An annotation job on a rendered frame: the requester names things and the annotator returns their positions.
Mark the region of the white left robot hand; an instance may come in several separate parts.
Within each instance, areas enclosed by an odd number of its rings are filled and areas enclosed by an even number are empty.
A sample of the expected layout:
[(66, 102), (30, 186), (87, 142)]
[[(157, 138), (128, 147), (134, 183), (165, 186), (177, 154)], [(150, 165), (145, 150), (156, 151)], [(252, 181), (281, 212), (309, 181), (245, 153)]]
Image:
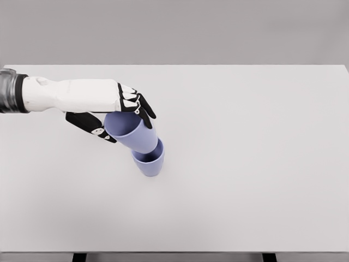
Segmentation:
[(152, 129), (151, 119), (156, 118), (142, 93), (111, 79), (77, 79), (59, 83), (55, 107), (65, 112), (65, 120), (108, 142), (117, 140), (110, 136), (95, 113), (131, 112)]

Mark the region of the lavender plastic cup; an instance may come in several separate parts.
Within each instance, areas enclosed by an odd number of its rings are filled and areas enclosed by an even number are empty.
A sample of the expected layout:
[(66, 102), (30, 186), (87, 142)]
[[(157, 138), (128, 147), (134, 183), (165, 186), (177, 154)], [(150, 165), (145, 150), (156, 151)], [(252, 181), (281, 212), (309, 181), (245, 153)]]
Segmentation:
[(158, 143), (155, 128), (148, 129), (133, 112), (111, 112), (104, 119), (105, 130), (118, 142), (139, 153), (150, 153)]
[(162, 140), (159, 138), (156, 148), (150, 153), (139, 153), (131, 150), (132, 158), (145, 176), (153, 177), (160, 174), (165, 156), (165, 149)]

